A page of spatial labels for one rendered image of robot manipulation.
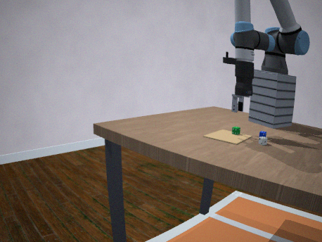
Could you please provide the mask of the blue die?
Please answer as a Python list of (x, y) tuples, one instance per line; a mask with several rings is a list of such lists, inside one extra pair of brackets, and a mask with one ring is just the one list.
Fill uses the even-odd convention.
[(259, 133), (259, 136), (265, 136), (265, 137), (266, 137), (266, 132), (261, 131), (261, 132)]

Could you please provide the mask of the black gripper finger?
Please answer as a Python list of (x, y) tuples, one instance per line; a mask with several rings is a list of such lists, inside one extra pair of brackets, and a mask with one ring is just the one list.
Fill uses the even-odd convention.
[(243, 96), (232, 94), (232, 109), (231, 112), (237, 113), (238, 110), (238, 98), (243, 98)]
[(238, 111), (241, 111), (241, 112), (243, 112), (244, 97), (249, 98), (249, 96), (243, 96), (243, 98), (238, 99)]

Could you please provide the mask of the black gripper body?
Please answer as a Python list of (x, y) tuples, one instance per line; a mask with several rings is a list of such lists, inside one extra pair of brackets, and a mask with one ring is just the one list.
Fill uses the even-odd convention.
[(235, 58), (229, 58), (228, 52), (223, 57), (223, 63), (235, 65), (236, 87), (235, 95), (252, 96), (252, 79), (254, 79), (254, 51), (235, 49)]

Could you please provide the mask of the tan flat mat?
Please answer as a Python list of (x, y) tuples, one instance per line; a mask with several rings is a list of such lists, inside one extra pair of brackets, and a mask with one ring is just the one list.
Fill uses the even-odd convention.
[(217, 132), (213, 132), (211, 134), (204, 135), (203, 137), (237, 145), (237, 144), (251, 138), (252, 136), (246, 135), (246, 134), (235, 135), (235, 134), (232, 134), (231, 131), (227, 131), (227, 130), (222, 129)]

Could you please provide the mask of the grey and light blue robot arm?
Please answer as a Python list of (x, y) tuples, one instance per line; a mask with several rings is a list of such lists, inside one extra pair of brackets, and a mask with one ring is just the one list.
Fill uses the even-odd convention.
[(263, 33), (251, 23), (250, 0), (234, 0), (235, 32), (230, 39), (236, 49), (264, 50), (263, 71), (288, 75), (285, 54), (306, 54), (309, 35), (296, 23), (288, 0), (270, 2), (281, 27), (268, 27)]

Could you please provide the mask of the green die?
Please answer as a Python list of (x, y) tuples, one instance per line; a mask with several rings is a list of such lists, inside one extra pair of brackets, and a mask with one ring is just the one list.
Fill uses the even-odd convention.
[(232, 128), (232, 134), (235, 134), (235, 135), (240, 134), (240, 127), (233, 127)]

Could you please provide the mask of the grey die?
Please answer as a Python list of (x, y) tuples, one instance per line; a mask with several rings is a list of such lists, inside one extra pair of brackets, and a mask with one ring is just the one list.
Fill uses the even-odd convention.
[(259, 144), (260, 145), (267, 145), (267, 139), (268, 138), (266, 138), (265, 136), (261, 136), (260, 138), (259, 138)]

